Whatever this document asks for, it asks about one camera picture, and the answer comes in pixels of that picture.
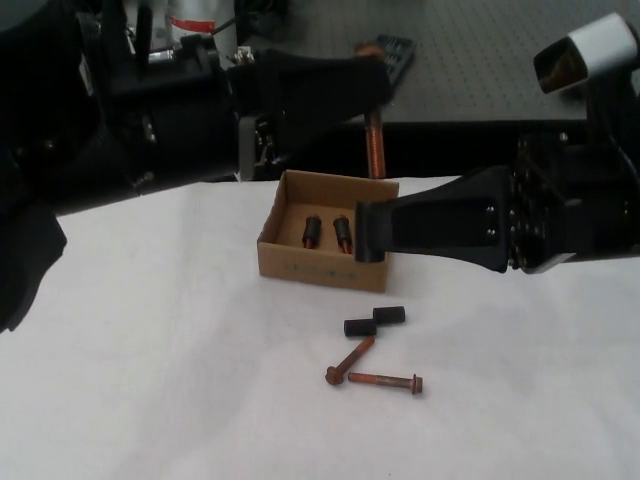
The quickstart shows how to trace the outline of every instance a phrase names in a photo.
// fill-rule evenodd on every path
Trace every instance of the screw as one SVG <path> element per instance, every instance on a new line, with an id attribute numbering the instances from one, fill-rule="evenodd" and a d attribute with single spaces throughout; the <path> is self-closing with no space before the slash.
<path id="1" fill-rule="evenodd" d="M 358 359 L 365 354 L 371 345 L 376 341 L 375 337 L 367 337 L 355 348 L 353 352 L 345 358 L 337 367 L 327 368 L 325 380 L 329 385 L 340 385 L 344 381 L 344 374 L 349 370 Z"/>
<path id="2" fill-rule="evenodd" d="M 422 377 L 413 378 L 398 378 L 398 377 L 385 377 L 384 375 L 367 375 L 366 373 L 354 373 L 349 374 L 349 381 L 353 383 L 366 383 L 369 385 L 380 385 L 383 387 L 393 388 L 406 388 L 411 390 L 411 393 L 422 393 Z"/>
<path id="3" fill-rule="evenodd" d="M 356 56 L 375 57 L 384 61 L 384 51 L 375 44 L 358 45 Z M 384 159 L 384 137 L 382 134 L 382 115 L 380 108 L 365 114 L 364 128 L 367 133 L 367 158 L 369 160 L 369 178 L 381 179 L 387 176 Z"/>

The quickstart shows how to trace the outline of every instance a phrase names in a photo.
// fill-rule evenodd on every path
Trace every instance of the dark tool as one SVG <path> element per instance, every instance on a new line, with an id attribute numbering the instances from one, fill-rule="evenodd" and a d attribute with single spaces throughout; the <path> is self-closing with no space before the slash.
<path id="1" fill-rule="evenodd" d="M 265 144 L 293 153 L 391 98 L 371 58 L 266 50 L 225 70 L 211 35 L 152 52 L 140 3 L 130 39 L 122 0 L 0 2 L 0 332 L 62 255 L 57 215 L 239 170 L 252 179 Z M 268 122 L 244 132 L 252 118 Z"/>
<path id="2" fill-rule="evenodd" d="M 349 373 L 349 381 L 352 383 L 366 383 L 369 385 L 380 385 L 382 387 L 405 388 L 411 393 L 422 393 L 422 377 L 398 378 L 385 377 L 384 375 L 368 375 L 366 373 Z"/>
<path id="3" fill-rule="evenodd" d="M 333 227 L 336 229 L 336 238 L 342 253 L 351 255 L 353 253 L 353 240 L 351 239 L 349 219 L 344 215 L 340 215 L 333 221 Z"/>
<path id="4" fill-rule="evenodd" d="M 376 44 L 364 44 L 356 47 L 358 57 L 373 57 L 384 61 L 385 53 Z M 367 158 L 369 160 L 369 178 L 382 179 L 387 176 L 384 158 L 384 137 L 382 132 L 382 114 L 376 107 L 364 115 L 364 128 L 367 135 Z"/>
<path id="5" fill-rule="evenodd" d="M 509 164 L 390 202 L 359 203 L 356 261 L 437 255 L 493 271 L 542 273 L 563 262 L 640 254 L 637 32 L 609 15 L 534 61 L 540 88 L 586 82 L 586 141 L 522 135 Z"/>
<path id="6" fill-rule="evenodd" d="M 378 35 L 377 44 L 384 51 L 384 61 L 387 65 L 387 75 L 391 86 L 395 87 L 405 72 L 416 52 L 416 42 L 409 38 Z"/>
<path id="7" fill-rule="evenodd" d="M 322 219 L 318 215 L 307 217 L 307 226 L 302 235 L 304 248 L 316 248 L 320 242 L 320 230 L 322 229 Z"/>
<path id="8" fill-rule="evenodd" d="M 327 374 L 325 375 L 325 379 L 329 383 L 329 385 L 340 385 L 344 381 L 344 374 L 349 370 L 354 363 L 358 361 L 362 355 L 365 354 L 371 345 L 374 344 L 376 339 L 374 337 L 365 338 L 360 344 L 355 348 L 353 352 L 349 354 L 347 358 L 345 358 L 340 365 L 337 367 L 329 367 L 327 368 Z"/>
<path id="9" fill-rule="evenodd" d="M 379 325 L 403 323 L 405 319 L 404 307 L 374 308 L 373 318 L 345 320 L 344 334 L 347 337 L 376 335 Z"/>

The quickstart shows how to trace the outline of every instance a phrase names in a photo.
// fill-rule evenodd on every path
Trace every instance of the cardboard box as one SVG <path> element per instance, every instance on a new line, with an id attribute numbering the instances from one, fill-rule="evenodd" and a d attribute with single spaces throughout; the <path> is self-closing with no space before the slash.
<path id="1" fill-rule="evenodd" d="M 282 175 L 269 218 L 258 238 L 258 263 L 264 277 L 329 287 L 384 292 L 389 255 L 381 263 L 357 263 L 338 246 L 333 221 L 344 215 L 355 239 L 354 215 L 359 201 L 398 196 L 395 182 L 287 171 Z M 316 249 L 302 246 L 306 219 L 322 218 Z"/>

